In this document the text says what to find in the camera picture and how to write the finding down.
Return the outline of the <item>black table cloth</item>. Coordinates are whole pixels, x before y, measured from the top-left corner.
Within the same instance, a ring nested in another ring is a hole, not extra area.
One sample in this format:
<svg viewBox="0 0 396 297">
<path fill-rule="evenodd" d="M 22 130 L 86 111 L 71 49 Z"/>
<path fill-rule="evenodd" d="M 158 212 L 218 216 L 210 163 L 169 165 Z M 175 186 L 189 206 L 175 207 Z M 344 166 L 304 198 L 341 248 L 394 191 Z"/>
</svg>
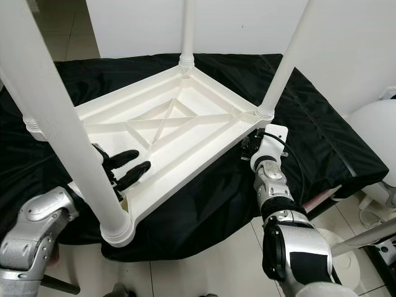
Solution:
<svg viewBox="0 0 396 297">
<path fill-rule="evenodd" d="M 238 95 L 259 104 L 279 54 L 197 54 L 196 67 Z M 57 62 L 75 105 L 89 102 L 174 67 L 177 54 Z M 298 70 L 275 108 L 274 123 L 286 126 L 290 156 L 283 170 L 295 200 L 306 202 L 328 189 L 344 199 L 382 181 L 387 165 Z M 0 232 L 14 226 L 20 207 L 71 177 L 47 142 L 34 139 L 7 90 L 0 96 Z M 254 173 L 232 148 L 147 215 L 135 238 L 121 248 L 102 245 L 115 261 L 179 260 L 221 243 L 260 215 Z"/>
</svg>

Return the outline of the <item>white plastic table top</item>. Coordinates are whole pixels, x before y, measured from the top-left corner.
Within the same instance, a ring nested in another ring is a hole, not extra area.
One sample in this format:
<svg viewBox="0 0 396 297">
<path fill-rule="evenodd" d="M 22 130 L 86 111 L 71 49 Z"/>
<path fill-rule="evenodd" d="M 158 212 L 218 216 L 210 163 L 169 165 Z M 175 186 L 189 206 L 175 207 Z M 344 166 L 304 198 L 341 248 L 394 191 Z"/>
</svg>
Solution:
<svg viewBox="0 0 396 297">
<path fill-rule="evenodd" d="M 88 141 L 109 155 L 138 150 L 151 162 L 125 192 L 136 224 L 252 130 L 257 106 L 196 68 L 180 66 L 75 106 Z"/>
</svg>

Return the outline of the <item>white plastic table leg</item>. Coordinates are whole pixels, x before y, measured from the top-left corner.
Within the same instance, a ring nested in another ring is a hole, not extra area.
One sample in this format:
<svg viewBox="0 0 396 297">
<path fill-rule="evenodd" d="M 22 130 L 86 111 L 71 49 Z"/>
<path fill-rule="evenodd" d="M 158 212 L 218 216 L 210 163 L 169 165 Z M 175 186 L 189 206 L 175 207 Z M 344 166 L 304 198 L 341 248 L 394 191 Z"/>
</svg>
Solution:
<svg viewBox="0 0 396 297">
<path fill-rule="evenodd" d="M 275 71 L 274 77 L 266 91 L 263 102 L 257 107 L 256 114 L 261 121 L 266 124 L 272 122 L 275 117 L 275 107 L 285 91 L 288 79 L 292 75 L 297 62 L 304 51 L 305 39 L 309 35 L 309 23 L 314 19 L 317 0 L 308 0 L 306 7 L 296 26 L 294 34 L 290 39 L 289 45 L 280 61 L 279 67 Z"/>
<path fill-rule="evenodd" d="M 0 70 L 12 99 L 37 122 L 97 216 L 102 238 L 127 246 L 135 223 L 117 200 L 25 0 L 0 0 Z"/>
<path fill-rule="evenodd" d="M 184 0 L 182 15 L 182 43 L 179 66 L 182 74 L 194 68 L 194 30 L 196 19 L 196 0 Z"/>
<path fill-rule="evenodd" d="M 28 112 L 28 108 L 25 103 L 22 101 L 22 96 L 16 88 L 14 87 L 14 83 L 11 81 L 11 77 L 6 74 L 6 72 L 1 69 L 0 70 L 0 78 L 4 84 L 6 90 L 8 90 L 9 94 L 11 95 L 12 99 L 14 100 L 15 104 L 22 113 L 22 121 L 25 124 L 25 129 L 31 133 L 32 137 L 37 141 L 47 142 L 48 139 L 46 138 L 43 131 L 40 129 L 39 125 L 36 122 L 36 119 L 32 117 L 32 115 Z"/>
</svg>

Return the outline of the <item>dark robot left foot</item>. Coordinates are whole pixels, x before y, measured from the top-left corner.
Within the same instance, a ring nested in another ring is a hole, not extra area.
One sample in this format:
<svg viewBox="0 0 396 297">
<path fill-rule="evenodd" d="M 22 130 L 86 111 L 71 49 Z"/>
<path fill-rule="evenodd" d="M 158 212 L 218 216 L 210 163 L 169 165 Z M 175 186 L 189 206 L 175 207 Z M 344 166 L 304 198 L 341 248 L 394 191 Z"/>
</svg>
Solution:
<svg viewBox="0 0 396 297">
<path fill-rule="evenodd" d="M 105 297 L 137 297 L 137 295 L 128 289 L 124 283 L 116 283 L 113 291 L 105 295 Z"/>
</svg>

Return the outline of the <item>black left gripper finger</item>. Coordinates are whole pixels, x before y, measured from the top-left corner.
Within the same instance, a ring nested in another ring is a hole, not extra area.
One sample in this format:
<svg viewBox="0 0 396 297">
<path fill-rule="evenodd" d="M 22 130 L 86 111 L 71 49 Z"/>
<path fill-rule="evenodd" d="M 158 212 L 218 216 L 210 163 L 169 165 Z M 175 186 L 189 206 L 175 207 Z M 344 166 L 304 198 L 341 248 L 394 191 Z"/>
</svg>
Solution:
<svg viewBox="0 0 396 297">
<path fill-rule="evenodd" d="M 142 162 L 132 169 L 128 170 L 127 173 L 119 178 L 116 182 L 117 191 L 125 191 L 128 187 L 133 186 L 144 173 L 147 172 L 151 167 L 150 161 Z"/>
<path fill-rule="evenodd" d="M 133 161 L 138 158 L 138 150 L 127 150 L 108 158 L 108 167 L 110 169 L 119 169 L 120 167 L 126 165 L 128 162 Z"/>
</svg>

